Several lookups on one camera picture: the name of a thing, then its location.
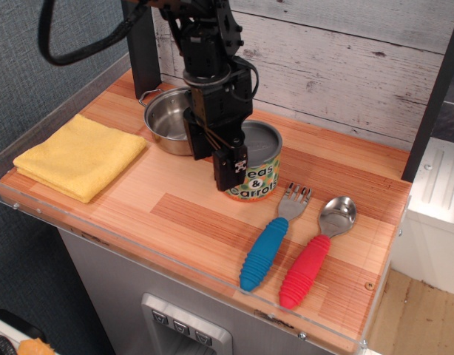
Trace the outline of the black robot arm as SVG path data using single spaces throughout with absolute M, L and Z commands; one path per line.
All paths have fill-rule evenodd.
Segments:
M 183 58 L 189 108 L 183 113 L 194 159 L 212 158 L 217 189 L 240 185 L 248 153 L 243 121 L 253 112 L 257 69 L 237 55 L 242 27 L 228 1 L 148 1 L 169 24 Z

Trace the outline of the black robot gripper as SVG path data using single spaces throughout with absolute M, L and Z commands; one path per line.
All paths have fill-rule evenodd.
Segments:
M 185 128 L 194 159 L 212 155 L 217 189 L 224 192 L 245 180 L 248 149 L 243 121 L 252 113 L 251 66 L 225 66 L 218 73 L 188 68 Z

